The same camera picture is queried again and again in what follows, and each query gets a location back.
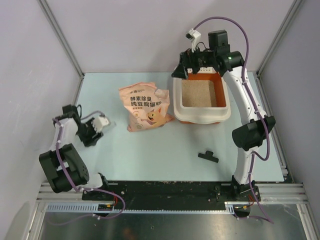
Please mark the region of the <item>black bag sealing clip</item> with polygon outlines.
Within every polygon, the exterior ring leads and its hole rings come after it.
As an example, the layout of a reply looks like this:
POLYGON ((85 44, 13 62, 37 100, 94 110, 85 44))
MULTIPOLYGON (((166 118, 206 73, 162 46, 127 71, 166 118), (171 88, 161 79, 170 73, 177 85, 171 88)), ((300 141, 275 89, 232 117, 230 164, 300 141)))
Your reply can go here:
POLYGON ((214 156, 214 153, 212 151, 207 150, 205 153, 198 153, 198 157, 204 160, 208 160, 214 163, 218 163, 219 159, 214 156))

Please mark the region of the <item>clear plastic scoop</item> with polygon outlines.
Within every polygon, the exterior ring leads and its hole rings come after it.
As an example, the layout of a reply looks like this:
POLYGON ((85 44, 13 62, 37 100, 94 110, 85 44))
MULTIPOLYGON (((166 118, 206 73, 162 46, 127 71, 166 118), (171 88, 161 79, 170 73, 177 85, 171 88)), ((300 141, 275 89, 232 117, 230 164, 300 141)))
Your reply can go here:
POLYGON ((115 127, 116 127, 116 123, 114 121, 110 121, 107 125, 105 125, 103 128, 102 128, 102 132, 105 134, 105 133, 108 133, 110 132, 111 130, 113 130, 115 127))

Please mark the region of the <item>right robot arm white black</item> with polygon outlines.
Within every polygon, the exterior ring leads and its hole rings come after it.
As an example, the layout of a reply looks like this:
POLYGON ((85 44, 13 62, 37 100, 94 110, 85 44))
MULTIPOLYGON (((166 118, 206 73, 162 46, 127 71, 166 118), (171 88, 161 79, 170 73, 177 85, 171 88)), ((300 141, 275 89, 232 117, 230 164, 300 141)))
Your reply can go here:
POLYGON ((191 114, 182 105, 182 81, 188 77, 203 80, 208 74, 205 69, 213 69, 228 85, 240 113, 242 125, 232 131, 232 139, 237 146, 237 162, 229 186, 215 189, 216 200, 244 201, 258 197, 253 179, 254 157, 263 142, 270 142, 269 134, 276 124, 273 116, 268 116, 259 104, 248 80, 245 60, 239 51, 231 51, 226 30, 208 33, 209 48, 198 48, 201 33, 191 29, 186 34, 191 48, 179 55, 177 67, 171 74, 173 78, 173 111, 175 117, 194 124, 212 124, 216 118, 209 116, 208 110, 196 110, 191 114))

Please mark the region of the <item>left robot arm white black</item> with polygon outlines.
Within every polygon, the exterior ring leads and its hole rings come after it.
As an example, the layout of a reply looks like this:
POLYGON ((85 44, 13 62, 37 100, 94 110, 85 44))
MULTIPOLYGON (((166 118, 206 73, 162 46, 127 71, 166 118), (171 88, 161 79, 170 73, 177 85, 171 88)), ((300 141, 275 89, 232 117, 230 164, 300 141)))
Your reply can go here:
POLYGON ((76 137, 85 147, 93 147, 111 121, 100 110, 82 116, 82 106, 66 105, 62 115, 52 119, 55 135, 50 149, 39 155, 39 163, 55 193, 91 192, 100 200, 110 196, 111 188, 102 173, 90 174, 74 146, 76 137))

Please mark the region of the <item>pink cat litter bag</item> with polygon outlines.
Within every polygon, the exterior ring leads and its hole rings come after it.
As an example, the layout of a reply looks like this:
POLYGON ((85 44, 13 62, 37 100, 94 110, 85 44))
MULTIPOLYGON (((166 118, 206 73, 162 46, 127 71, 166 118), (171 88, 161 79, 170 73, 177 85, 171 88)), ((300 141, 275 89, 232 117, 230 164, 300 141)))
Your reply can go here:
POLYGON ((175 119, 168 113, 169 90, 157 88, 154 82, 138 82, 122 87, 119 97, 129 112, 129 132, 163 127, 175 119))

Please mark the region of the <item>cream orange litter box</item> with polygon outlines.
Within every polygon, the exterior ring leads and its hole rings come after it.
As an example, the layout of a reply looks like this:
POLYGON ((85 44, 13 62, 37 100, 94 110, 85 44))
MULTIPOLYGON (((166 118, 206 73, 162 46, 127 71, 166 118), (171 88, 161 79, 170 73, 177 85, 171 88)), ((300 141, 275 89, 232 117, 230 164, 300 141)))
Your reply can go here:
POLYGON ((188 78, 173 78, 174 116, 183 124, 219 124, 229 119, 231 107, 227 85, 213 67, 202 67, 188 78))

